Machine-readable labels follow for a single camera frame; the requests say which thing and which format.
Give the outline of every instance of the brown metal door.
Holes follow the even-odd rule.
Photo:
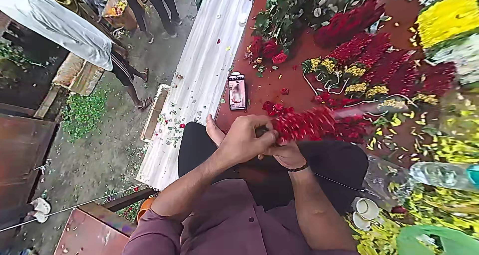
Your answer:
[[[33,169],[42,165],[55,125],[0,114],[0,207],[14,208],[27,203],[38,174]]]

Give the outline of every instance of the maroon shirt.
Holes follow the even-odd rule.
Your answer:
[[[267,212],[242,179],[211,185],[183,224],[151,209],[142,217],[123,255],[358,255],[312,251],[296,219],[294,202]]]

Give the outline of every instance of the orange bucket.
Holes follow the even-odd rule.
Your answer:
[[[146,213],[148,209],[150,209],[153,201],[155,200],[154,197],[146,199],[140,206],[140,211],[138,211],[138,214],[136,215],[136,221],[140,222],[140,218],[143,214]]]

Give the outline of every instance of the white marble slab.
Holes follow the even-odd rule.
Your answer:
[[[163,190],[178,178],[179,126],[215,115],[252,4],[203,0],[161,111],[168,124],[157,124],[137,180]]]

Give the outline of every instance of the green plastic bag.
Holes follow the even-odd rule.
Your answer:
[[[444,255],[479,254],[479,241],[461,231],[431,225],[415,225],[401,229],[398,239],[396,239],[398,255],[434,255],[431,249],[416,239],[423,234],[439,236],[444,248]]]

